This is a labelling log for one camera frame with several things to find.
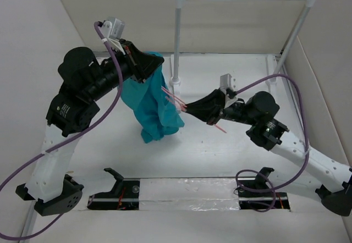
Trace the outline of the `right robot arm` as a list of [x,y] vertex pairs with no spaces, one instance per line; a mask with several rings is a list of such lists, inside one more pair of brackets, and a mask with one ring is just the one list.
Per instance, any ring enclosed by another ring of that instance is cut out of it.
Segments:
[[254,180],[237,183],[240,196],[260,197],[283,191],[316,200],[339,216],[349,216],[351,167],[299,140],[286,125],[275,119],[278,111],[279,105],[268,92],[260,91],[248,101],[241,98],[228,101],[220,89],[185,107],[187,114],[208,125],[215,125],[221,119],[250,125],[246,134],[256,146],[291,161],[301,172],[308,173],[291,181],[285,174],[263,167]]

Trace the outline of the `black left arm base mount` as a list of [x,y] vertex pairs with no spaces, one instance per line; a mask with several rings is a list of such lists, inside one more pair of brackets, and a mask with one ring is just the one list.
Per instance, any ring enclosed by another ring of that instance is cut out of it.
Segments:
[[108,192],[99,192],[89,197],[87,208],[94,211],[139,210],[140,179],[125,179],[112,168],[105,168],[115,183]]

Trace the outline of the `pink wire hanger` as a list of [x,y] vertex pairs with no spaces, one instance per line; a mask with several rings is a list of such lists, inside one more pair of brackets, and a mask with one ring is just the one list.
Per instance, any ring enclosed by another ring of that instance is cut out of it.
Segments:
[[[185,108],[186,108],[187,103],[185,103],[183,100],[181,100],[175,94],[171,93],[164,86],[162,86],[162,91],[166,94],[166,99],[170,103],[172,103],[174,106],[179,108],[181,112],[185,113]],[[225,96],[225,107],[224,107],[223,111],[225,110],[226,107],[229,106],[230,101],[232,101],[233,99],[229,99],[227,96]],[[226,131],[223,128],[221,128],[220,126],[218,126],[217,123],[216,124],[207,124],[207,125],[214,126],[215,128],[219,129],[220,131],[226,133]]]

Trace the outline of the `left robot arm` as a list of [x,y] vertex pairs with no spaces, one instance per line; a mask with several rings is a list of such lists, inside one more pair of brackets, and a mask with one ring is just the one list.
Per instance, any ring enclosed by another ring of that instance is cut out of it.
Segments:
[[121,77],[112,58],[99,63],[87,47],[71,49],[58,67],[63,83],[46,115],[43,156],[29,181],[16,188],[24,201],[35,201],[34,209],[43,217],[71,211],[83,195],[83,185],[67,171],[81,133],[100,110],[97,101],[120,80],[144,84],[164,62],[163,57],[142,52],[130,41],[123,40],[122,47],[124,52],[114,53]]

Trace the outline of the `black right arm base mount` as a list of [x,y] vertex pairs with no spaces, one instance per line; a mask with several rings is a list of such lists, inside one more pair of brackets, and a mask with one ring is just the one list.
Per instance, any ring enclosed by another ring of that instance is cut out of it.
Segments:
[[263,167],[260,171],[241,170],[236,176],[233,194],[238,196],[241,210],[267,212],[272,209],[290,210],[287,193],[273,191],[275,184],[269,180],[274,169]]

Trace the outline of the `teal t shirt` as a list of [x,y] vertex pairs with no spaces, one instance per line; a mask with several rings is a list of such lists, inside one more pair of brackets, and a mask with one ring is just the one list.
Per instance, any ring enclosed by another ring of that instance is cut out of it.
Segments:
[[145,83],[132,79],[123,82],[121,99],[134,112],[142,126],[141,137],[144,143],[159,141],[184,127],[176,107],[166,99],[163,87],[167,88],[162,66]]

